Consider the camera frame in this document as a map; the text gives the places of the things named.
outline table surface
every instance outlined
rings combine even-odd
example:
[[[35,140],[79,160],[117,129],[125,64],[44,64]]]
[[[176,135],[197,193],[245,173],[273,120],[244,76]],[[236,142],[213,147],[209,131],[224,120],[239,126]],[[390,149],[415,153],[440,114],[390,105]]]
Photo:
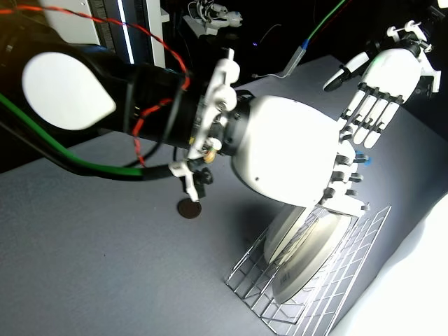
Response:
[[[336,118],[356,87],[348,84],[340,94],[322,93],[322,83],[338,64],[324,57],[299,66],[286,80],[266,78],[244,88],[256,95],[301,99]],[[400,168],[388,166],[393,152],[375,152],[374,162],[379,164],[372,165],[373,178],[366,177],[360,194],[376,202],[377,208],[390,202],[398,203],[401,210],[412,207],[412,198],[400,193],[424,188],[427,175],[438,172],[433,166],[445,160],[429,147],[446,144],[418,121],[411,121],[410,130],[417,127],[423,136],[414,143],[409,128],[401,132],[414,146],[414,151],[405,150],[402,159],[416,174],[421,167],[415,167],[418,163],[412,156],[422,153],[430,168],[409,187],[400,177]],[[396,150],[398,145],[389,141],[383,142]],[[378,146],[384,151],[381,140]],[[72,150],[86,160],[111,165],[134,159],[131,137],[119,133]],[[153,164],[169,162],[171,156],[172,148],[163,146]],[[385,183],[400,188],[385,197],[383,181],[375,181],[384,168],[390,171]],[[271,335],[223,280],[281,204],[242,185],[228,157],[218,157],[211,170],[215,182],[207,186],[202,214],[195,220],[176,212],[176,203],[185,195],[175,178],[108,181],[75,176],[47,160],[2,174],[1,334]],[[403,228],[409,224],[401,225],[389,230],[388,249],[381,248],[374,257],[374,267],[359,286],[360,292],[407,234]]]

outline white plate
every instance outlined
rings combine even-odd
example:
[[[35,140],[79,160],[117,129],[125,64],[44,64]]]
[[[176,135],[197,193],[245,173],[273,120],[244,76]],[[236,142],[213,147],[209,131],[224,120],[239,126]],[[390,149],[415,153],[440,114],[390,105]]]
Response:
[[[327,213],[308,229],[306,239],[285,262],[272,282],[277,303],[296,295],[323,266],[349,228],[351,217]]]
[[[297,231],[303,225],[313,207],[302,208],[285,204],[280,213],[269,225],[265,241],[265,260],[272,263],[294,238]]]

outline light strip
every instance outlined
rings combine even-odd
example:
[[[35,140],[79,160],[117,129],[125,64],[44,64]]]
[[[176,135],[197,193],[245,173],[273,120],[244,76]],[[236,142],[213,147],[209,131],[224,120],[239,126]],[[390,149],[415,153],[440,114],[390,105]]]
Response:
[[[125,10],[123,9],[122,0],[118,0],[118,12],[120,13],[120,20],[126,22]],[[127,48],[127,54],[129,55],[129,62],[134,63],[134,55],[132,54],[131,40],[129,38],[129,32],[127,31],[127,26],[122,26],[123,32],[125,33],[125,42]]]

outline green cable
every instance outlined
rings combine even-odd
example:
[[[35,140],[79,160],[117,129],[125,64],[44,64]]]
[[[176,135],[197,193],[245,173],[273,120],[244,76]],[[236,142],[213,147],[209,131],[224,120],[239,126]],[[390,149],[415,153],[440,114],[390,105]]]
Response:
[[[75,163],[87,167],[89,169],[102,171],[110,174],[117,175],[126,175],[126,176],[143,176],[142,169],[139,168],[123,168],[123,167],[114,167],[114,166],[106,166],[103,164],[91,163],[88,161],[84,161],[79,157],[75,156],[70,150],[63,147],[55,138],[49,135],[49,133],[45,132],[45,130],[37,125],[28,115],[25,114],[20,108],[14,105],[8,98],[3,96],[0,93],[0,103],[2,103],[9,111],[14,113],[21,121],[27,124],[30,128],[32,128],[43,140],[45,140],[50,146],[52,146],[56,151],[63,154],[68,159],[74,161]]]
[[[337,11],[337,9],[345,2],[346,0],[341,0],[336,7],[334,7],[331,12],[329,12],[329,14],[327,14],[327,16],[324,17],[324,19],[317,25],[316,28],[314,28],[314,30],[311,32],[311,34],[307,37],[307,40],[310,41],[312,39],[312,37],[315,35],[315,33],[322,27],[322,25],[326,22],[326,20],[328,20],[328,18],[333,15],[333,13],[335,11]]]

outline wire dish rack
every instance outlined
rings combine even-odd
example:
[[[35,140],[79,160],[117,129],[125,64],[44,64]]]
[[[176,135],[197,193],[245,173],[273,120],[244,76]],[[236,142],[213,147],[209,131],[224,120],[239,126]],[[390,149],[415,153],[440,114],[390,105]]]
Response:
[[[352,219],[341,242],[307,285],[292,299],[277,304],[271,284],[295,242],[326,210],[315,208],[281,255],[267,265],[263,242],[267,229],[232,268],[225,283],[275,334],[326,336],[331,331],[361,268],[391,210],[373,218]]]

